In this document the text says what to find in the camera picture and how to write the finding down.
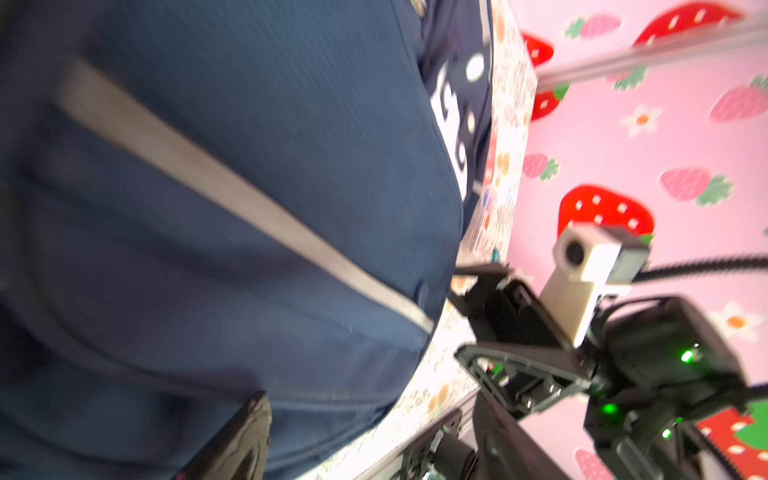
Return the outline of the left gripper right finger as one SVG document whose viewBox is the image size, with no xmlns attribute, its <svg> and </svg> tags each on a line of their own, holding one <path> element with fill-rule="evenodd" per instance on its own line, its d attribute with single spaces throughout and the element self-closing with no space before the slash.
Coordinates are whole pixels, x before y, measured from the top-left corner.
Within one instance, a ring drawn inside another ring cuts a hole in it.
<svg viewBox="0 0 768 480">
<path fill-rule="evenodd" d="M 477 466 L 472 479 L 568 480 L 569 476 L 487 392 L 472 414 Z"/>
</svg>

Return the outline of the navy blue student backpack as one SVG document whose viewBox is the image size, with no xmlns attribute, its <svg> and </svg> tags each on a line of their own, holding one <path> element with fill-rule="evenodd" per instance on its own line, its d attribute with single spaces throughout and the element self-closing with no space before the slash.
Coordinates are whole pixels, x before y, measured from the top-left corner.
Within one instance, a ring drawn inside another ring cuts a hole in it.
<svg viewBox="0 0 768 480">
<path fill-rule="evenodd" d="M 379 424 L 437 327 L 492 109 L 487 1 L 5 1 L 1 475 L 262 479 Z"/>
</svg>

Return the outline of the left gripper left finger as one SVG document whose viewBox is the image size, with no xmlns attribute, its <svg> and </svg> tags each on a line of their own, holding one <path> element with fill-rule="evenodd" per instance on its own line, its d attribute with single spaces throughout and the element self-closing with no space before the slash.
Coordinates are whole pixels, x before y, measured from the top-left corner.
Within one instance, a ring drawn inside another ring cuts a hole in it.
<svg viewBox="0 0 768 480">
<path fill-rule="evenodd" d="M 175 476 L 185 480 L 259 480 L 266 469 L 272 409 L 266 393 L 249 400 Z"/>
</svg>

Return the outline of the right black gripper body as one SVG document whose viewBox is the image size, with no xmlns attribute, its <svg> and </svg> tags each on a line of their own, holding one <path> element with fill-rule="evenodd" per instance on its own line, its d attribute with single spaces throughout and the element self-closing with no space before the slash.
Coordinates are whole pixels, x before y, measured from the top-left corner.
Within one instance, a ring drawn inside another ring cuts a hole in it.
<svg viewBox="0 0 768 480">
<path fill-rule="evenodd" d="M 512 418 L 522 420 L 589 390 L 590 361 L 508 267 L 461 266 L 455 274 L 476 279 L 466 293 L 448 295 L 476 341 L 460 346 L 454 357 Z"/>
</svg>

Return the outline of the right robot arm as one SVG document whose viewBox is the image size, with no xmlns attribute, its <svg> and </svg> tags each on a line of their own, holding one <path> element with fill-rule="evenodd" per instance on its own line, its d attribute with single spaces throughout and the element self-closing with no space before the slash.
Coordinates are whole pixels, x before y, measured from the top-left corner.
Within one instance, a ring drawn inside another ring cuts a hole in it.
<svg viewBox="0 0 768 480">
<path fill-rule="evenodd" d="M 476 342 L 456 360 L 514 420 L 577 395 L 584 427 L 618 479 L 693 479 L 694 457 L 714 453 L 698 421 L 746 413 L 766 398 L 701 312 L 679 296 L 626 300 L 636 283 L 698 273 L 763 270 L 763 256 L 644 270 L 617 262 L 594 280 L 556 271 L 540 293 L 499 264 L 462 267 L 476 278 L 449 299 Z"/>
</svg>

